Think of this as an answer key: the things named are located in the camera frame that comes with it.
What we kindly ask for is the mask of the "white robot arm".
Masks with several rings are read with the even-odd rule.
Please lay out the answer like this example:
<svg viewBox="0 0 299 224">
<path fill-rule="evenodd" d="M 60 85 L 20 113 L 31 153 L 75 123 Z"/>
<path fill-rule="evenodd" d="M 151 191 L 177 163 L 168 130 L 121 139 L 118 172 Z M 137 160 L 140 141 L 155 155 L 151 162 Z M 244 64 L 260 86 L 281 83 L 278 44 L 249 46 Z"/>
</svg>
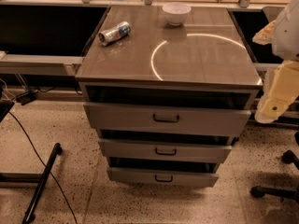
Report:
<svg viewBox="0 0 299 224">
<path fill-rule="evenodd" d="M 252 41 L 270 44 L 273 54 L 283 60 L 275 70 L 266 72 L 263 96 L 254 115 L 260 123 L 271 123 L 299 97 L 299 0 L 291 0 Z"/>
</svg>

